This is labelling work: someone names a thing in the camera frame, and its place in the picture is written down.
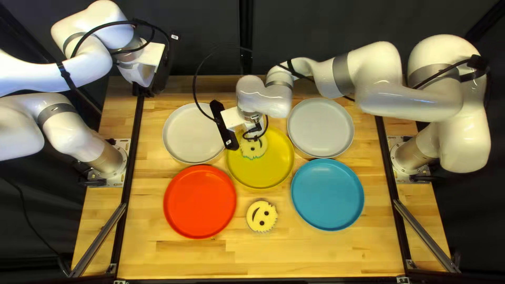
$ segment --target smiley face sponge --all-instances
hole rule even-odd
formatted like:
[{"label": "smiley face sponge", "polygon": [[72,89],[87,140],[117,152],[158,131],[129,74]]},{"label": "smiley face sponge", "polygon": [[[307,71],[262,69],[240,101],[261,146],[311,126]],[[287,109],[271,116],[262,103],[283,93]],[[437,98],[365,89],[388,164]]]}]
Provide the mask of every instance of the smiley face sponge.
[{"label": "smiley face sponge", "polygon": [[266,201],[256,201],[249,206],[245,218],[253,231],[268,232],[274,227],[277,216],[275,206]]}]

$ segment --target gray plate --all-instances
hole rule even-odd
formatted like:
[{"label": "gray plate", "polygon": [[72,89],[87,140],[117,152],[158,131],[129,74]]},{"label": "gray plate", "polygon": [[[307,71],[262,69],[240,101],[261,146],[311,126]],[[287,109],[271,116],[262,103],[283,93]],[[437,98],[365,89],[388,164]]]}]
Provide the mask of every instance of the gray plate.
[{"label": "gray plate", "polygon": [[332,158],[351,145],[354,124],[345,108],[335,101],[312,98],[291,110],[287,131],[300,151],[315,158]]}]

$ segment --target plate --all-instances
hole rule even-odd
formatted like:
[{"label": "plate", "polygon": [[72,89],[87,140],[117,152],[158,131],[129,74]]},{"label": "plate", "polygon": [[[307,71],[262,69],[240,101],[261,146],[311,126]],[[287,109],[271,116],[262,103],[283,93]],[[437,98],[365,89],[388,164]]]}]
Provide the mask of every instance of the plate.
[{"label": "plate", "polygon": [[[212,117],[209,104],[199,105]],[[163,126],[163,144],[174,159],[186,164],[206,163],[224,149],[216,123],[205,117],[195,103],[170,114]]]},{"label": "plate", "polygon": [[236,203],[231,179],[212,166],[198,165],[182,170],[168,184],[163,211],[180,235],[205,239],[228,225]]},{"label": "plate", "polygon": [[298,103],[289,114],[287,131],[300,151],[316,158],[342,154],[354,137],[349,113],[337,102],[325,98]]},{"label": "plate", "polygon": [[365,202],[358,176],[331,159],[304,164],[291,183],[291,198],[307,223],[325,231],[351,226],[361,215]]},{"label": "plate", "polygon": [[[237,133],[240,141],[242,132]],[[269,126],[265,137],[268,148],[256,159],[242,155],[242,151],[226,150],[226,165],[230,174],[243,185],[264,190],[287,179],[294,165],[294,149],[289,138],[278,128]]]}]

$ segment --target orange plate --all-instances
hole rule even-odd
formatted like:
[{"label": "orange plate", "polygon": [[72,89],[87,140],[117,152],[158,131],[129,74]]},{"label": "orange plate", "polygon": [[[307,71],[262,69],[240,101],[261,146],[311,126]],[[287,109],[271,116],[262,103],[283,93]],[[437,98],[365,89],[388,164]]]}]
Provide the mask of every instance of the orange plate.
[{"label": "orange plate", "polygon": [[205,239],[228,225],[236,204],[230,178],[214,167],[199,165],[184,169],[168,184],[163,211],[180,235]]}]

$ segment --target white plate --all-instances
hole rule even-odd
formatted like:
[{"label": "white plate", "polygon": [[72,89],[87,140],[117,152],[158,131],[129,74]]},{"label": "white plate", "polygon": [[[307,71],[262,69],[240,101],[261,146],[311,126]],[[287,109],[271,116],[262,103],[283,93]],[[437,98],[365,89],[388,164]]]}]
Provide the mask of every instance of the white plate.
[{"label": "white plate", "polygon": [[316,158],[342,154],[354,137],[349,113],[335,101],[324,98],[312,98],[297,104],[289,114],[287,131],[300,151]]},{"label": "white plate", "polygon": [[[213,117],[209,104],[199,105]],[[224,149],[217,125],[205,117],[195,103],[170,114],[163,126],[163,144],[174,159],[187,164],[208,162]]]}]

